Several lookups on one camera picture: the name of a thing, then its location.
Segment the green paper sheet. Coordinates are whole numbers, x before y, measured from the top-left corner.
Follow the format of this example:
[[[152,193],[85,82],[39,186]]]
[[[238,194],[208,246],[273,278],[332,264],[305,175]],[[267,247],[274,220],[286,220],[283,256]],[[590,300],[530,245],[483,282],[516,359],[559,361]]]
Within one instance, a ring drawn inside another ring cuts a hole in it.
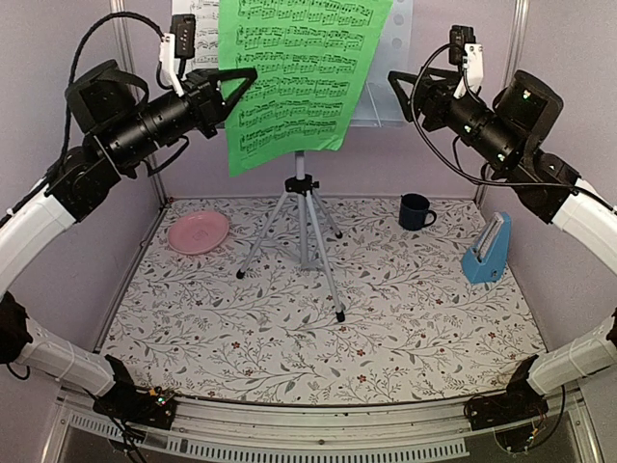
[[[257,79],[225,123],[237,177],[296,150],[339,150],[390,1],[223,1],[219,65]]]

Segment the light blue music stand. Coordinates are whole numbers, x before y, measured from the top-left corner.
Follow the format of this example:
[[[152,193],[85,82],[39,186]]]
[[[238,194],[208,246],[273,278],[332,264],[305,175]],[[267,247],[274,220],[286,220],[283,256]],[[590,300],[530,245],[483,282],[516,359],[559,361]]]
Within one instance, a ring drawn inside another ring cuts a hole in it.
[[[352,127],[397,127],[403,123],[387,76],[392,69],[404,67],[409,61],[414,5],[410,1],[390,2],[393,6],[348,130]],[[315,256],[309,254],[309,240],[322,237],[318,221],[328,216],[317,191],[317,181],[305,167],[305,155],[309,151],[312,150],[290,153],[295,158],[295,173],[285,182],[282,195],[285,199],[295,199],[298,204],[301,265],[325,269],[330,263],[324,248],[319,248]]]

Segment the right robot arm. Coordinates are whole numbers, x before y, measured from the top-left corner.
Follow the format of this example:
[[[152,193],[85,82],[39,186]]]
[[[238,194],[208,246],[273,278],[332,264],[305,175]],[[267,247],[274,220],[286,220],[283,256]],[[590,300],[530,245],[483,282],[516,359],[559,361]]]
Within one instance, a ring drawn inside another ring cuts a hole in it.
[[[518,70],[487,105],[475,93],[456,95],[456,72],[392,70],[388,81],[407,122],[441,162],[470,182],[483,180],[447,159],[428,137],[450,129],[492,168],[492,187],[510,187],[543,222],[573,237],[610,271],[616,269],[616,208],[582,175],[541,145],[563,109],[562,98],[532,74]]]

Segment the white sheet music page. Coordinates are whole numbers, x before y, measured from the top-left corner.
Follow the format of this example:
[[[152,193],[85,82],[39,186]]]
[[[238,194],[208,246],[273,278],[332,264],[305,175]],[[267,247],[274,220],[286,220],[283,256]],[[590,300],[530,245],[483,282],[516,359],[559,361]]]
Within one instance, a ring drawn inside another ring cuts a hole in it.
[[[187,62],[186,70],[219,67],[220,2],[217,0],[174,0],[173,14],[193,14],[196,17],[195,57]]]

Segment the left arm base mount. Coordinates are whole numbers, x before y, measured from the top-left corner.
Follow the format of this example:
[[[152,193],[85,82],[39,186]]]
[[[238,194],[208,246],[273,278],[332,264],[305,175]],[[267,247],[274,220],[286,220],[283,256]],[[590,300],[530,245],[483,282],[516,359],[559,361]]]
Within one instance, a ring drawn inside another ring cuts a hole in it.
[[[134,386],[116,384],[105,395],[94,399],[93,410],[118,421],[170,430],[177,402],[174,395],[157,387],[139,390]]]

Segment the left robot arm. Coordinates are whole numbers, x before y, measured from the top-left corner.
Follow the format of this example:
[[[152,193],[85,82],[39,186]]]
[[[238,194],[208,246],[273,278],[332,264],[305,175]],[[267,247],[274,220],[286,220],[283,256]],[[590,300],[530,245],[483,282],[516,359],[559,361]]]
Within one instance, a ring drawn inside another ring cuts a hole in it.
[[[134,178],[151,154],[196,129],[217,133],[257,79],[255,68],[199,68],[155,100],[136,100],[148,84],[108,60],[70,83],[67,109],[84,134],[20,206],[1,221],[1,361],[39,369],[72,383],[124,419],[136,418],[150,394],[140,392],[122,361],[87,352],[42,328],[9,287],[57,236],[83,221],[123,177]]]

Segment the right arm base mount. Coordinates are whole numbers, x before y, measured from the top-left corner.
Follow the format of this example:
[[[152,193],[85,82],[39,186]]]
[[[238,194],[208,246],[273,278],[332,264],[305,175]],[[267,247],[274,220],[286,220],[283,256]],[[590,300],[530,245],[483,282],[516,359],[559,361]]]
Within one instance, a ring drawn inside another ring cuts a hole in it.
[[[531,449],[548,411],[549,406],[544,398],[523,392],[474,395],[464,405],[464,415],[472,430],[523,422],[495,433],[498,446],[510,454],[524,453]]]

